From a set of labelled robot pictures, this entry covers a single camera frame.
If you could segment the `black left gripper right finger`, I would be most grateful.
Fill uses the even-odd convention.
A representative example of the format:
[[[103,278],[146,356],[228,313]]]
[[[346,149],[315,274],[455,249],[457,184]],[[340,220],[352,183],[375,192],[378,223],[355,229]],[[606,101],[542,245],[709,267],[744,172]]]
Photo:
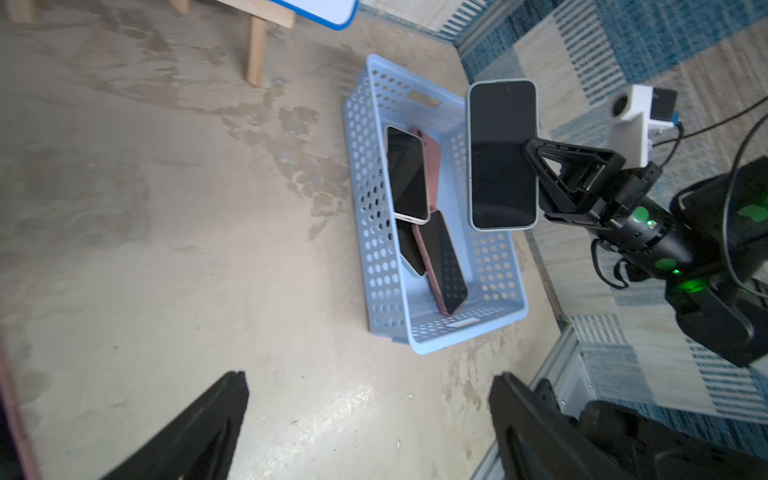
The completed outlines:
[[[492,423],[508,479],[616,479],[618,466],[511,373],[494,378]]]

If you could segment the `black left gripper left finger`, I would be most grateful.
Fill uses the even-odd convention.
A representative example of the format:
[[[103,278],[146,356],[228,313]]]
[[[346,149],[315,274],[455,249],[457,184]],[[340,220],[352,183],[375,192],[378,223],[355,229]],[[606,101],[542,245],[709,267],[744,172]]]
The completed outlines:
[[[249,399],[243,371],[225,373],[107,479],[226,479]]]

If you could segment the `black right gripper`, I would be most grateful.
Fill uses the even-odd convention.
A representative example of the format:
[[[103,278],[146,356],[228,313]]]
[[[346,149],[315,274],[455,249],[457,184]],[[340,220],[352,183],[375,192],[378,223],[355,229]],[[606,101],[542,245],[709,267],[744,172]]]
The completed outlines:
[[[620,256],[613,267],[616,282],[668,281],[695,268],[694,232],[647,196],[661,167],[622,169],[626,159],[613,150],[538,137],[525,142],[523,153],[544,189],[539,204],[545,216],[585,224],[593,236],[590,254],[602,281],[609,278],[599,248]]]

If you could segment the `black phone without case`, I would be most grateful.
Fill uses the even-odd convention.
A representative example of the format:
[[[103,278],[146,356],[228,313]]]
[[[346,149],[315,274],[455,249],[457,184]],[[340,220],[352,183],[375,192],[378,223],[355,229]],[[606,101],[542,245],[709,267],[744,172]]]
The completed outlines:
[[[426,267],[413,233],[413,224],[397,219],[396,226],[402,257],[416,276],[423,277],[426,274]]]

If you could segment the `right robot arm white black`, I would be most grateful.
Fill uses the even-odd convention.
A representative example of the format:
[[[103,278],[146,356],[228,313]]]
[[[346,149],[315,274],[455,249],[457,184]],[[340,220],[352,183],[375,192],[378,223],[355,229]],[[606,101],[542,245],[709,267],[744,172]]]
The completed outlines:
[[[522,153],[540,184],[547,220],[581,227],[591,249],[618,255],[610,286],[665,284],[680,329],[737,367],[767,355],[767,159],[679,192],[649,198],[663,170],[628,169],[612,150],[531,138]]]

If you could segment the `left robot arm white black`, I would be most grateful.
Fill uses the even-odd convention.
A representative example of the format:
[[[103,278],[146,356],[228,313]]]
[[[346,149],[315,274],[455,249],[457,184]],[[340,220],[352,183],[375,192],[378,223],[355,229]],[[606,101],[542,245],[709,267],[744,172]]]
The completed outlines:
[[[225,479],[249,389],[242,371],[224,374],[110,479]],[[544,389],[515,375],[494,378],[489,395],[507,479],[764,479],[764,458],[685,435],[606,401],[579,418],[562,414]]]

